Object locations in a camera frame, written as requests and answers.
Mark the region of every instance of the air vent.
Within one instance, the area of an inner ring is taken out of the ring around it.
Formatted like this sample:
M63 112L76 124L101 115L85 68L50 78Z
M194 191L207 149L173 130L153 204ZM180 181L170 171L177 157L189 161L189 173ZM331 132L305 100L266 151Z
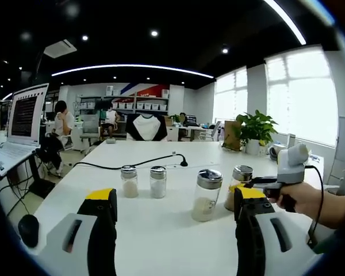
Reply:
M47 46L44 53L49 57L56 59L59 56L67 55L68 53L73 53L76 48L66 39Z

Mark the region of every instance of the bottle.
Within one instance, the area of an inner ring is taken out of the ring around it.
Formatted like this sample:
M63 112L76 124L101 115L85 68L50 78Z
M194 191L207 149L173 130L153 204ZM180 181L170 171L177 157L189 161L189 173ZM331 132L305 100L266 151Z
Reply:
M232 180L229 186L228 196L225 201L225 208L234 212L234 191L239 185L244 186L247 182L252 180L253 169L245 165L238 165L234 167L232 172Z
M149 184L151 185L151 197L163 198L166 194L166 168L162 166L152 167Z
M221 172L208 168L199 171L191 213L193 220L209 221L212 219L222 184L223 175Z
M122 190L124 196L133 198L138 196L137 170L134 166L122 166L121 168Z

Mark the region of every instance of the laptop screen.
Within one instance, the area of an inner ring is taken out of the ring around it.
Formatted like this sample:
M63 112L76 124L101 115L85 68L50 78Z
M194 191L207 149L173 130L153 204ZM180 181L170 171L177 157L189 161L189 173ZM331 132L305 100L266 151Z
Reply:
M41 111L48 83L23 89L13 94L7 140L26 145L39 145Z

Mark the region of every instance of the computer mouse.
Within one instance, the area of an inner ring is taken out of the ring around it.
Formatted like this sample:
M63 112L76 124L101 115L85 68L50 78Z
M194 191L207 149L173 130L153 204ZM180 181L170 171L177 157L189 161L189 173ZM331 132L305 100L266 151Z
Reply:
M40 224L37 218L32 214L26 214L18 223L18 231L28 247L35 247L39 242Z

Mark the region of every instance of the laptop keyboard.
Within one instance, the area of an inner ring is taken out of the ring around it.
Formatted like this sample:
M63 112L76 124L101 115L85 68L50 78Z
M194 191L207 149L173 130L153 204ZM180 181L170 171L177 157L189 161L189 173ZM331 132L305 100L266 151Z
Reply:
M32 152L32 148L23 148L12 143L4 143L0 146L0 153L9 158L17 159Z

